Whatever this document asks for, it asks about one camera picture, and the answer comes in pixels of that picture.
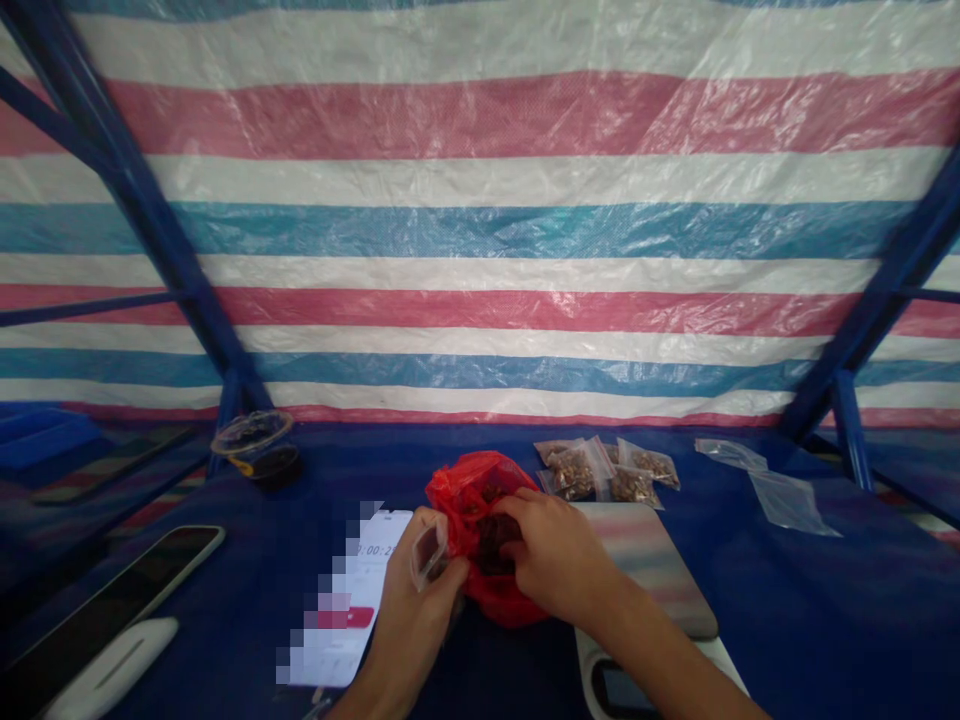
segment digital scale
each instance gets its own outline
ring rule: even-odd
[[[642,586],[700,651],[747,695],[717,619],[657,512],[636,503],[575,503],[617,567]],[[596,720],[659,717],[630,677],[586,633],[576,631],[580,679]]]

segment plastic cup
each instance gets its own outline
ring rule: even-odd
[[[293,417],[282,410],[241,415],[217,433],[210,449],[262,490],[279,490],[303,471],[300,451],[289,438],[292,427]]]

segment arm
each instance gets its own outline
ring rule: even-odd
[[[521,592],[596,640],[665,718],[767,717],[617,569],[583,513],[530,490],[496,510],[523,533],[503,551],[516,563]]]
[[[440,513],[419,508],[387,563],[370,654],[327,720],[403,720],[440,652],[469,563],[457,558],[423,592],[410,577],[420,532]]]

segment white power bank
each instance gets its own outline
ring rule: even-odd
[[[96,720],[136,684],[177,633],[176,618],[131,625],[97,655],[54,700],[46,720]]]

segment left hand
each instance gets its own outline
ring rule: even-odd
[[[413,543],[438,515],[436,510],[418,508],[404,530],[387,563],[370,654],[330,720],[402,720],[413,709],[469,570],[465,558],[456,558],[429,587],[417,592],[410,577]]]

